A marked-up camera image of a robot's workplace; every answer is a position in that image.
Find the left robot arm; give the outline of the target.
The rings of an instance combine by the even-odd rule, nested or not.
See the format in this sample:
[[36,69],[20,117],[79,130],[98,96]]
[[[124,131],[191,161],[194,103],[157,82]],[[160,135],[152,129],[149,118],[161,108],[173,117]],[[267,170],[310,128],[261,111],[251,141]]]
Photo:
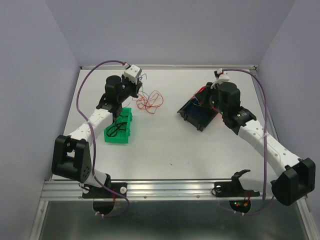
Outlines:
[[142,87],[138,76],[124,73],[106,79],[104,94],[92,115],[79,114],[85,122],[67,135],[59,135],[54,142],[51,172],[53,175],[94,186],[100,197],[111,193],[109,174],[95,169],[97,137],[111,125],[123,110],[122,103],[129,97],[136,98]]

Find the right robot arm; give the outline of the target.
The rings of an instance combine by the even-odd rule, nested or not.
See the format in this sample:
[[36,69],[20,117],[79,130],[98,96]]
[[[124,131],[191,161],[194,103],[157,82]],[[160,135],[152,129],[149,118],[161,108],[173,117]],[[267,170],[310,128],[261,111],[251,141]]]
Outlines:
[[241,92],[232,82],[207,83],[196,93],[200,106],[217,110],[224,124],[238,137],[250,144],[262,157],[263,167],[271,166],[275,175],[266,173],[255,177],[249,169],[234,174],[231,192],[242,195],[246,191],[273,195],[281,204],[290,206],[315,189],[316,164],[297,156],[281,145],[262,126],[256,116],[241,106]]

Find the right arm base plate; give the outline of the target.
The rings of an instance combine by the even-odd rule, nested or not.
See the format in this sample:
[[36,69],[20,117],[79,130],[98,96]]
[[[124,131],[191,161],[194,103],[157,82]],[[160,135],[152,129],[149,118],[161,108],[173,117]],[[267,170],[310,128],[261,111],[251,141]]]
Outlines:
[[259,191],[245,190],[240,183],[239,178],[249,172],[249,169],[243,169],[234,173],[230,181],[216,181],[214,187],[211,189],[211,194],[217,198],[259,197]]

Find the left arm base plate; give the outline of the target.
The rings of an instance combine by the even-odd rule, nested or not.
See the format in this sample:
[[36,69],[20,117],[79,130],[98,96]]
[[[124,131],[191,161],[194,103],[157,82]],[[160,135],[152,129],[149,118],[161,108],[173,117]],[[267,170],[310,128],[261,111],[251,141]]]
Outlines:
[[[78,184],[82,189],[82,198],[83,199],[111,199],[113,194],[103,187],[91,186],[88,184]],[[121,193],[121,188],[127,188],[128,184],[126,182],[112,182],[110,189],[118,194],[122,194],[125,197],[127,192]]]

